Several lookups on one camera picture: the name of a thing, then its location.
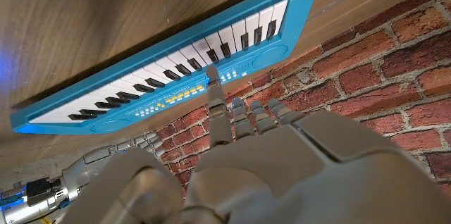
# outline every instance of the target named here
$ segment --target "wooden surface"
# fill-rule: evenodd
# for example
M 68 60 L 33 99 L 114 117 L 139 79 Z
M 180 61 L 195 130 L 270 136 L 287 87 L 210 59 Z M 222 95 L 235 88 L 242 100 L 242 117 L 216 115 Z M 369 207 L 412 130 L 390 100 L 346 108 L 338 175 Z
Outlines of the wooden surface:
M 0 0 L 0 168 L 132 137 L 204 104 L 206 99 L 200 97 L 110 135 L 23 135 L 12 132 L 9 122 L 9 115 L 18 109 L 234 1 Z M 315 0 L 292 56 L 401 1 Z M 266 70 L 232 82 L 225 90 Z

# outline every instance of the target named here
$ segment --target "toy keyboard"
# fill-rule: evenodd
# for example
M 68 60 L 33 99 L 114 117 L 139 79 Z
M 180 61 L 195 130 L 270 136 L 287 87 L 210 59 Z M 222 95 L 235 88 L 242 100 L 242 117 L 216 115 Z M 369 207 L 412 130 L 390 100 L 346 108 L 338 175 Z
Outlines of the toy keyboard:
M 287 58 L 313 0 L 244 0 L 11 115 L 15 132 L 114 132 Z

